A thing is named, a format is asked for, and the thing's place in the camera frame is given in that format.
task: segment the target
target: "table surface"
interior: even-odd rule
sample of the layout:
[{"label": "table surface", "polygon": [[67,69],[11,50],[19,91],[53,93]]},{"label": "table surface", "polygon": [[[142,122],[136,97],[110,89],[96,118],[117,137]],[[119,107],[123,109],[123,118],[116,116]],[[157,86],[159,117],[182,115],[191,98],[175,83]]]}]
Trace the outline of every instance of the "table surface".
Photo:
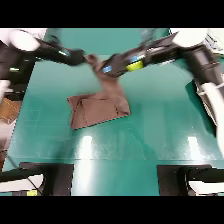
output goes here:
[{"label": "table surface", "polygon": [[[157,31],[158,37],[167,29]],[[136,47],[140,29],[61,31],[62,43],[106,59]],[[35,65],[11,140],[20,162],[74,163],[72,195],[159,195],[158,164],[224,168],[214,130],[184,64],[152,65],[120,78],[129,117],[72,131],[68,96],[101,91],[88,65]],[[6,159],[4,170],[12,169]]]}]

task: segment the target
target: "fabric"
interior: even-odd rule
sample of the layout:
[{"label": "fabric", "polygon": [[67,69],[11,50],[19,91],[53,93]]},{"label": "fabric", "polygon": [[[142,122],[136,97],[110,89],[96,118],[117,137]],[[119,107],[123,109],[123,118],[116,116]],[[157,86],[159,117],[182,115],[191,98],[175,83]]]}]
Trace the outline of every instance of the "fabric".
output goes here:
[{"label": "fabric", "polygon": [[118,78],[100,72],[105,62],[88,55],[87,63],[98,78],[103,92],[67,98],[72,108],[70,126],[73,130],[130,115],[130,108]]}]

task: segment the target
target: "black cable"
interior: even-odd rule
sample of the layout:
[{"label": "black cable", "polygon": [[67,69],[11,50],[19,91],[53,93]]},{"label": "black cable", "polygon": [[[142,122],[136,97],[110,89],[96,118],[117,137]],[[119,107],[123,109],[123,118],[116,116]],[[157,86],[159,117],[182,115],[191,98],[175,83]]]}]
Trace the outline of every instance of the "black cable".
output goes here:
[{"label": "black cable", "polygon": [[17,170],[20,170],[20,171],[21,171],[21,175],[22,175],[25,179],[27,179],[27,180],[33,185],[33,187],[35,188],[35,190],[37,190],[37,191],[39,192],[39,194],[42,196],[43,194],[42,194],[42,192],[40,191],[40,189],[39,189],[38,187],[36,187],[36,185],[33,183],[33,181],[31,181],[31,180],[29,179],[29,177],[26,177],[26,176],[24,176],[24,175],[22,174],[22,170],[16,165],[16,163],[13,161],[13,159],[11,158],[11,156],[9,156],[9,155],[6,153],[6,157],[9,159],[10,163],[12,164],[12,166],[13,166],[15,169],[17,169]]}]

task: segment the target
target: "teal tabletop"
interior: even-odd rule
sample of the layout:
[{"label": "teal tabletop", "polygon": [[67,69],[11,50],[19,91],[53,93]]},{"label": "teal tabletop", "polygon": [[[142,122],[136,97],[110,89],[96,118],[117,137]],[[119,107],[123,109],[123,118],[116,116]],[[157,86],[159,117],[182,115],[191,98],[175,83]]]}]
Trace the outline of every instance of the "teal tabletop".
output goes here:
[{"label": "teal tabletop", "polygon": [[[140,29],[61,30],[67,48],[107,59],[136,47]],[[160,29],[157,37],[167,35]],[[71,130],[68,96],[101,91],[88,65],[36,63],[11,139],[20,162],[74,163],[72,195],[159,195],[156,165],[211,164],[224,168],[213,124],[184,63],[126,73],[120,83],[131,115]],[[6,159],[4,170],[12,169]]]}]

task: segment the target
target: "towel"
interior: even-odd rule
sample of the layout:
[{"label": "towel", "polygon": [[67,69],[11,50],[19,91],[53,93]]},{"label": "towel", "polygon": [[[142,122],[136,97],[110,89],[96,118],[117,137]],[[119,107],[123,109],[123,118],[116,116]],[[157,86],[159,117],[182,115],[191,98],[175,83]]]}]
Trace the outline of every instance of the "towel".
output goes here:
[{"label": "towel", "polygon": [[72,108],[70,126],[73,130],[130,115],[129,104],[118,78],[100,72],[105,61],[100,62],[94,54],[88,55],[86,61],[103,91],[67,98]]}]

